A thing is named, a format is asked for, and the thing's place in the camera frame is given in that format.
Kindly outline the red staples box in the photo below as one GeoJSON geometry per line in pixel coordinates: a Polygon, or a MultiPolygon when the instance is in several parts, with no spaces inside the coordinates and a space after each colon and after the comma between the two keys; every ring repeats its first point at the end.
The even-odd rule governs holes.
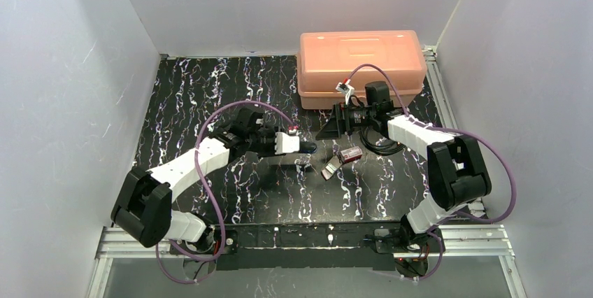
{"type": "Polygon", "coordinates": [[[347,164],[359,160],[362,155],[363,150],[359,146],[354,146],[341,150],[338,154],[338,157],[343,164],[347,164]]]}

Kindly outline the blue stapler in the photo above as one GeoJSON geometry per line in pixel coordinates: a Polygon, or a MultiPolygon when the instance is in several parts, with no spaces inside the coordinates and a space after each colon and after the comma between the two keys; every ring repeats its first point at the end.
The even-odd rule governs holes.
{"type": "Polygon", "coordinates": [[[317,151],[317,145],[309,141],[301,141],[299,143],[299,151],[301,154],[314,154],[317,151]]]}

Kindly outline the cardboard staples tray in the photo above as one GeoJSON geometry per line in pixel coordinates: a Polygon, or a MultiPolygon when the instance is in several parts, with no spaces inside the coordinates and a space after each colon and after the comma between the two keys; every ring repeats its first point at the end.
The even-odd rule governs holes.
{"type": "Polygon", "coordinates": [[[325,180],[329,180],[340,169],[342,161],[339,157],[332,157],[321,170],[321,175],[325,180]]]}

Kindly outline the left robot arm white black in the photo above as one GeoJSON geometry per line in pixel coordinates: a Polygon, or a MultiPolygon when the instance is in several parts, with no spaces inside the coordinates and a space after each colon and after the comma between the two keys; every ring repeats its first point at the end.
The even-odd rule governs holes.
{"type": "Polygon", "coordinates": [[[259,157],[283,155],[286,148],[298,148],[299,140],[264,124],[256,108],[244,107],[198,144],[166,164],[150,170],[136,166],[126,175],[110,218],[142,246],[155,246],[162,239],[199,241],[208,225],[196,214],[173,210],[173,202],[201,176],[247,152],[259,157]]]}

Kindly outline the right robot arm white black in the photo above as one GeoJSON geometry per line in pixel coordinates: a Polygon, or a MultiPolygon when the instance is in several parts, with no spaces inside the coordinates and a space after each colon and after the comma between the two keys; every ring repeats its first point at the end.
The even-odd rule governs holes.
{"type": "Polygon", "coordinates": [[[366,84],[365,104],[352,104],[354,89],[349,80],[336,89],[345,100],[334,104],[316,140],[338,139],[356,129],[372,128],[391,141],[416,152],[427,161],[428,195],[400,219],[399,230],[379,237],[405,248],[421,246],[443,220],[492,190],[478,142],[467,135],[452,136],[421,125],[406,109],[394,105],[387,83],[366,84]]]}

